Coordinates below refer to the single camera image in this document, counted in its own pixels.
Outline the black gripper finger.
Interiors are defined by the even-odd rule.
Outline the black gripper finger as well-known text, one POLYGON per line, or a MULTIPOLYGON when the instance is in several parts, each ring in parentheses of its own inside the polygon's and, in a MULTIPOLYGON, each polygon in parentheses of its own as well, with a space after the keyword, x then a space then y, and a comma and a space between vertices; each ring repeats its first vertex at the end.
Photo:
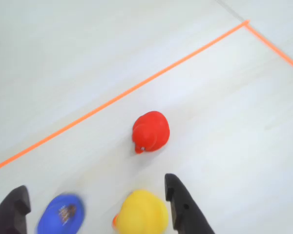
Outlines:
POLYGON ((27 187, 13 189, 0 204, 0 234, 27 234, 26 215, 30 212, 27 187))
POLYGON ((165 174, 165 197, 170 203, 174 230, 180 234, 214 234, 204 214, 175 174, 165 174))

